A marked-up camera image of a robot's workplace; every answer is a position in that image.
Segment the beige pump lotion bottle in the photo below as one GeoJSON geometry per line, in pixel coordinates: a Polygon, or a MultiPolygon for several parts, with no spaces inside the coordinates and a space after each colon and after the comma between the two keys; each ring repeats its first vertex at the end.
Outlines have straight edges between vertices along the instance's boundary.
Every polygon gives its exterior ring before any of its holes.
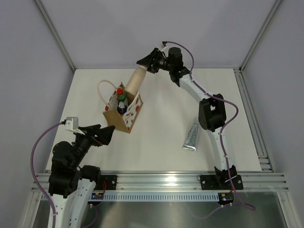
{"type": "Polygon", "coordinates": [[[136,68],[125,87],[125,91],[131,95],[136,95],[146,76],[146,72],[147,67],[139,66],[136,68]]]}

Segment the orange blue spray bottle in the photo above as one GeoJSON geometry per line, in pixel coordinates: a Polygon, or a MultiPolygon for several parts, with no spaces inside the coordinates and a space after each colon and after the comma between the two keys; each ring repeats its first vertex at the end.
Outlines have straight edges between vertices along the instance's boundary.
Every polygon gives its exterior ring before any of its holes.
{"type": "Polygon", "coordinates": [[[120,115],[123,115],[126,113],[127,107],[124,104],[124,102],[119,102],[117,106],[117,111],[120,115]]]}

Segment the green dish soap bottle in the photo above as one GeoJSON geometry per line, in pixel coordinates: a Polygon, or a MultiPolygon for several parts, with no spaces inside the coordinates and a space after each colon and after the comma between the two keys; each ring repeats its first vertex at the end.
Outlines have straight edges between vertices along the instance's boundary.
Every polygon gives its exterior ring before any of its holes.
{"type": "Polygon", "coordinates": [[[126,106],[128,106],[127,95],[121,87],[118,87],[116,90],[116,99],[118,102],[123,102],[126,106]]]}

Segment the silver toothpaste tube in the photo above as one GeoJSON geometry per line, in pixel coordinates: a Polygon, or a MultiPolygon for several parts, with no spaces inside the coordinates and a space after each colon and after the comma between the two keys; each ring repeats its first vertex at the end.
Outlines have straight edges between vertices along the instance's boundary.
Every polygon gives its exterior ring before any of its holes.
{"type": "Polygon", "coordinates": [[[182,148],[189,151],[196,151],[199,134],[200,134],[200,124],[199,121],[196,120],[193,122],[190,128],[182,148]]]}

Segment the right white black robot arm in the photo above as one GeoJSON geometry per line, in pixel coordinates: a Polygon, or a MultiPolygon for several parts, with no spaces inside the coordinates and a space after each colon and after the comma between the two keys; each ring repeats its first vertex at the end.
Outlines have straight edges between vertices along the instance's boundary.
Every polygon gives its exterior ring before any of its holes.
{"type": "Polygon", "coordinates": [[[191,75],[191,70],[184,66],[181,49],[178,47],[169,48],[168,56],[155,48],[149,55],[138,60],[136,64],[147,68],[147,71],[153,74],[160,69],[169,72],[172,82],[187,91],[198,102],[198,121],[202,129],[207,131],[216,162],[215,175],[211,180],[211,185],[223,190],[235,190],[239,176],[225,149],[224,128],[227,115],[223,96],[209,94],[195,81],[191,75]]]}

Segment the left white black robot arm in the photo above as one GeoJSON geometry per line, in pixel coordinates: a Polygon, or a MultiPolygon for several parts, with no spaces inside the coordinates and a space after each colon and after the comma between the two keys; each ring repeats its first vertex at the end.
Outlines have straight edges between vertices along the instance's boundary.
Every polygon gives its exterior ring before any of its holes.
{"type": "Polygon", "coordinates": [[[78,228],[81,226],[87,203],[94,190],[100,199],[106,190],[115,190],[117,176],[102,175],[101,169],[92,165],[80,167],[91,147],[108,145],[115,126],[91,125],[80,127],[67,120],[65,130],[75,135],[72,143],[61,141],[53,148],[48,193],[52,202],[49,228],[78,228]]]}

